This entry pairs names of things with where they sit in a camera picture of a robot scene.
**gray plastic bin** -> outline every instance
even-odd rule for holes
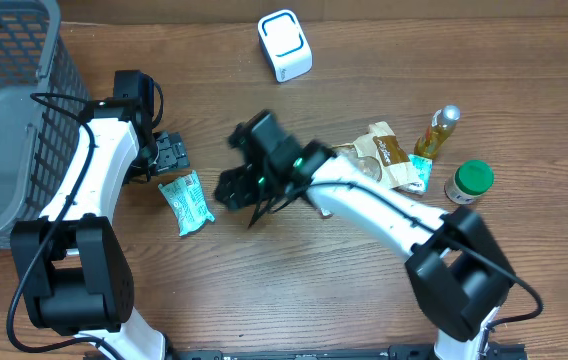
[[[29,98],[36,91],[88,98],[59,27],[53,0],[0,0],[0,248],[15,221],[37,218],[51,200],[77,147],[78,124]]]

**wooden tabletop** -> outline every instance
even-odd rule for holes
[[[217,220],[180,238],[157,189],[178,174],[122,189],[114,228],[135,277],[135,304],[179,349],[256,351],[425,343],[435,329],[413,297],[403,264],[348,222],[321,220],[302,202],[246,228],[252,209],[228,213],[212,199],[219,173],[238,166],[226,137],[263,108],[305,144],[350,142],[387,121],[412,150],[433,112],[462,119],[435,162],[427,204],[453,210],[444,181],[482,159],[496,182],[477,205],[511,264],[543,296],[533,321],[492,340],[526,344],[531,359],[568,359],[568,18],[414,20],[303,24],[310,73],[278,85],[255,24],[66,26],[62,36],[95,98],[113,73],[141,69],[166,97],[160,129],[179,131]],[[16,286],[0,250],[0,358],[79,359],[15,352],[4,322]],[[514,288],[501,312],[533,309]],[[35,330],[23,305],[22,341],[58,340]]]

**yellow liquid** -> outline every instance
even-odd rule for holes
[[[417,139],[417,143],[415,143],[415,155],[431,160],[435,159],[440,147],[451,136],[453,130],[455,130],[455,125],[429,125],[426,134]]]

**green lid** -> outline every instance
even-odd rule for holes
[[[469,195],[482,195],[493,186],[493,170],[481,160],[470,160],[455,172],[455,184]]]

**white box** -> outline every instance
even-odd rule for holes
[[[257,24],[262,52],[279,82],[300,76],[313,66],[313,55],[291,10],[280,10],[260,19]]]

